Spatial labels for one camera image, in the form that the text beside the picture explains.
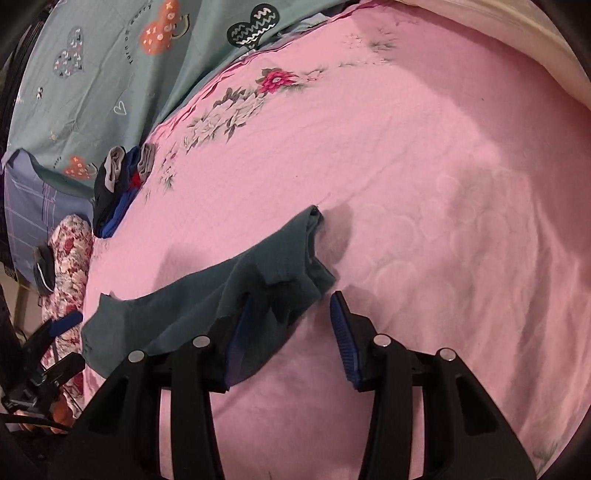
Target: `bed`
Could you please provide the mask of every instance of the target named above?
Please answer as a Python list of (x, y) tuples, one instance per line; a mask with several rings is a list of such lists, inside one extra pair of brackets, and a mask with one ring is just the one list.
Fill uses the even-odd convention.
[[(534, 61), (504, 44), (531, 46), (506, 31), (483, 22), (483, 35), (458, 23), (469, 15), (418, 4), (354, 5), (234, 63), (159, 125), (152, 175), (113, 238), (95, 240), (85, 319), (100, 293), (146, 295), (313, 203), (326, 218), (317, 254), (351, 309), (408, 348), (460, 352), (538, 474), (582, 478), (591, 103), (574, 53), (585, 58), (584, 42), (563, 30), (574, 53), (525, 51)], [(554, 53), (566, 44), (555, 29), (543, 37)], [(85, 372), (87, 400), (101, 382)], [(227, 478), (355, 478), (371, 402), (349, 388), (320, 303), (259, 374), (212, 399)], [(170, 478), (167, 412), (163, 393)], [(422, 441), (418, 424), (415, 452)]]

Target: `folded clothing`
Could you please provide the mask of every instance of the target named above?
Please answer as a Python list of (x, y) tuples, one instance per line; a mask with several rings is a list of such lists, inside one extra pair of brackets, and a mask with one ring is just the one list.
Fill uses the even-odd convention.
[[(117, 181), (113, 190), (109, 190), (107, 188), (107, 163), (113, 163), (112, 157), (118, 157), (120, 155), (121, 150), (123, 150), (124, 158), (121, 161), (121, 167), (119, 169), (119, 175), (117, 177)], [(127, 162), (127, 155), (125, 155), (125, 150), (122, 147), (113, 147), (109, 150), (109, 154), (105, 158), (104, 162), (100, 166), (98, 172), (96, 173), (95, 179), (95, 207), (93, 212), (93, 219), (92, 219), (92, 229), (95, 232), (96, 236), (99, 233), (106, 222), (109, 221), (119, 198), (121, 198), (121, 194), (127, 189), (125, 184), (126, 179), (126, 162)]]
[(113, 147), (105, 159), (105, 188), (110, 192), (115, 192), (115, 183), (119, 180), (124, 158), (123, 147)]
[(138, 173), (141, 183), (145, 183), (152, 172), (154, 166), (154, 155), (156, 154), (156, 145), (145, 143), (141, 148), (140, 160), (138, 163)]
[(106, 378), (133, 350), (172, 352), (206, 334), (217, 318), (236, 313), (248, 293), (254, 321), (234, 383), (254, 375), (283, 345), (295, 320), (335, 281), (314, 253), (322, 221), (311, 206), (240, 255), (150, 295), (120, 301), (101, 294), (82, 329), (88, 366)]
[(134, 147), (129, 151), (127, 161), (128, 189), (119, 198), (109, 221), (98, 234), (95, 231), (96, 236), (100, 238), (111, 238), (113, 236), (142, 184), (152, 172), (154, 153), (155, 147), (152, 144), (144, 144), (141, 148)]
[[(82, 310), (90, 256), (92, 255), (92, 231), (90, 225), (77, 215), (65, 217), (53, 232), (49, 242), (55, 257), (56, 286), (51, 295), (41, 298), (41, 320), (76, 317)], [(64, 358), (68, 353), (81, 352), (80, 325), (76, 325), (56, 337), (41, 363), (45, 368)], [(64, 385), (66, 400), (74, 416), (84, 408), (82, 373)]]

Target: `gray cloth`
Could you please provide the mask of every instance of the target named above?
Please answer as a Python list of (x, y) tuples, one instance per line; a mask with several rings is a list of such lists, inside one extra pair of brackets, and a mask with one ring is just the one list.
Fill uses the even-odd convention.
[(315, 257), (322, 214), (312, 206), (237, 257), (136, 300), (101, 295), (82, 329), (82, 355), (107, 377), (133, 350), (172, 352), (236, 313), (249, 293), (253, 318), (236, 383), (254, 375), (287, 340), (288, 329), (335, 281)]
[(105, 159), (105, 187), (111, 193), (115, 192), (115, 183), (119, 180), (121, 174), (121, 164), (125, 158), (123, 147), (113, 147), (109, 150)]
[[(141, 145), (237, 58), (340, 2), (62, 0), (27, 64), (8, 155), (27, 150), (46, 183), (90, 199), (113, 145)], [(272, 9), (257, 20), (264, 3)], [(157, 44), (165, 48), (152, 49)], [(80, 175), (68, 174), (79, 164)]]
[(145, 143), (142, 145), (138, 162), (138, 175), (142, 184), (145, 183), (150, 176), (150, 173), (152, 173), (155, 153), (156, 145), (151, 143)]

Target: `blue cloth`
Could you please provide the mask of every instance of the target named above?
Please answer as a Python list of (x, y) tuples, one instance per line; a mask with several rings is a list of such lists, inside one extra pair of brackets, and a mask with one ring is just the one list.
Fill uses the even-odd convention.
[(66, 195), (40, 179), (25, 150), (18, 150), (4, 167), (4, 208), (14, 267), (35, 284), (33, 248), (46, 244), (67, 215), (92, 224), (88, 200)]
[(115, 184), (115, 194), (117, 194), (118, 191), (121, 191), (123, 186), (126, 186), (126, 189), (121, 194), (121, 198), (119, 198), (111, 218), (100, 231), (101, 238), (111, 238), (113, 236), (117, 227), (121, 223), (121, 220), (123, 220), (123, 217), (127, 213), (129, 205), (131, 205), (131, 202), (134, 201), (134, 198), (139, 192), (139, 189), (129, 186), (129, 181), (131, 180), (131, 177), (134, 176), (135, 172), (138, 171), (140, 158), (141, 149), (139, 147), (134, 147), (125, 154), (125, 159), (121, 168), (121, 175)]
[(49, 329), (49, 335), (54, 338), (63, 335), (76, 325), (81, 324), (82, 318), (82, 312), (74, 310), (73, 312), (68, 313), (65, 317), (62, 317), (59, 320), (54, 320)]
[(134, 173), (138, 171), (138, 163), (141, 159), (141, 154), (142, 149), (139, 147), (134, 147), (125, 154), (128, 179), (131, 179), (131, 177), (134, 176)]
[(121, 223), (121, 220), (123, 220), (123, 217), (127, 213), (129, 205), (131, 205), (131, 202), (134, 201), (138, 192), (139, 189), (130, 188), (123, 194), (121, 200), (119, 200), (119, 203), (117, 204), (117, 207), (115, 207), (115, 210), (113, 211), (113, 217), (103, 227), (100, 233), (101, 238), (111, 238), (113, 236), (117, 230), (117, 227)]

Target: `pink flower print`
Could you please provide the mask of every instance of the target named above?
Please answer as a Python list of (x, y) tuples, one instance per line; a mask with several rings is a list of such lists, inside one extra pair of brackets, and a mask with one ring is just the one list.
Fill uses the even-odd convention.
[(315, 82), (322, 77), (323, 72), (324, 68), (321, 67), (309, 73), (303, 73), (296, 78), (294, 85), (306, 85), (307, 83)]
[(74, 386), (74, 388), (76, 389), (76, 391), (78, 391), (78, 392), (82, 392), (82, 390), (83, 390), (83, 388), (84, 388), (84, 387), (82, 386), (82, 381), (83, 381), (83, 375), (82, 375), (81, 373), (80, 373), (80, 374), (77, 374), (77, 375), (76, 375), (76, 376), (75, 376), (75, 377), (72, 379), (73, 386)]
[(275, 93), (280, 87), (289, 87), (296, 81), (297, 75), (292, 72), (286, 72), (281, 69), (265, 69), (262, 71), (264, 77), (256, 82), (261, 86), (258, 93)]

